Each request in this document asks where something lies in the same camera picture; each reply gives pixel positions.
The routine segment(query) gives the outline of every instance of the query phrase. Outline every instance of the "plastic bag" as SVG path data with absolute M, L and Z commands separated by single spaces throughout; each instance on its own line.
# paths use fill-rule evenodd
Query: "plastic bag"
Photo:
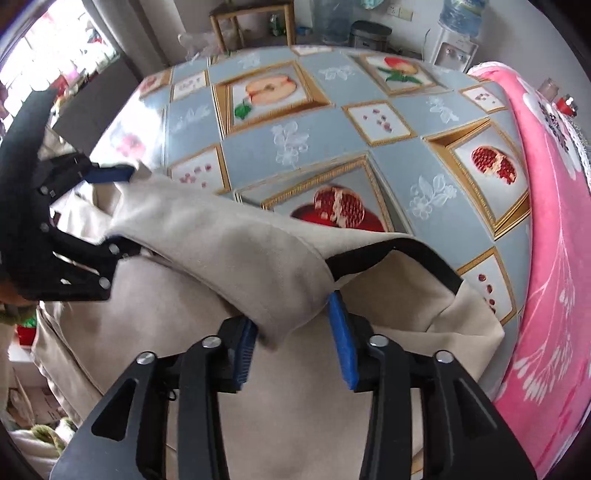
M 222 35 L 228 50 L 238 49 L 238 39 L 233 29 L 223 29 Z M 187 50 L 187 56 L 185 57 L 187 61 L 225 53 L 219 47 L 216 34 L 213 31 L 205 33 L 181 33 L 178 35 L 178 42 Z

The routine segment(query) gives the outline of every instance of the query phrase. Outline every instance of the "trash can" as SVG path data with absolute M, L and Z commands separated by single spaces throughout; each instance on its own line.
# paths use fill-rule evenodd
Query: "trash can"
M 391 33 L 392 29 L 386 27 L 386 25 L 357 20 L 351 25 L 349 47 L 386 51 L 388 48 L 388 37 Z

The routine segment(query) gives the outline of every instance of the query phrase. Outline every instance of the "blue gripper pad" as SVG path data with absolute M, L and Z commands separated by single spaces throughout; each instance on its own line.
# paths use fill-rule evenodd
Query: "blue gripper pad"
M 329 319 L 339 356 L 340 370 L 349 389 L 355 390 L 359 382 L 357 353 L 351 331 L 345 320 L 345 314 L 340 296 L 336 292 L 331 293 L 329 296 Z
M 258 328 L 252 320 L 247 319 L 234 357 L 234 375 L 232 380 L 237 390 L 241 390 L 244 383 L 248 380 L 248 372 L 251 369 L 257 334 Z
M 113 181 L 128 182 L 135 173 L 131 165 L 117 165 L 116 167 L 93 168 L 85 176 L 88 183 L 111 183 Z

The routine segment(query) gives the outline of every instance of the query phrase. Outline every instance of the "water bottle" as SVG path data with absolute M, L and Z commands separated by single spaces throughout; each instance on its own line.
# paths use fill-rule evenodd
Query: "water bottle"
M 314 32 L 323 43 L 348 43 L 354 4 L 355 0 L 314 0 Z
M 488 0 L 445 0 L 439 22 L 462 35 L 475 38 Z

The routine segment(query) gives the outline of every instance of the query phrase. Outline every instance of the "white cloth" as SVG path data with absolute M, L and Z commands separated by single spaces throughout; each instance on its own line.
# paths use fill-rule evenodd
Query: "white cloth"
M 98 207 L 73 197 L 60 220 L 76 236 L 98 240 L 106 229 L 134 239 L 174 265 L 130 258 L 118 265 L 111 300 L 42 305 L 34 354 L 68 414 L 85 418 L 139 352 L 184 351 L 240 311 L 261 341 L 243 391 L 220 397 L 231 477 L 357 478 L 371 395 L 351 393 L 341 379 L 324 310 L 336 286 L 324 259 L 405 235 L 312 225 L 142 175 L 118 185 L 112 218 L 110 195 L 95 195 Z M 475 378 L 503 337 L 466 283 L 454 296 L 400 252 L 340 283 L 349 310 L 376 331 L 416 353 L 450 350 Z M 170 459 L 175 419 L 172 404 Z M 413 436 L 416 453 L 417 395 Z

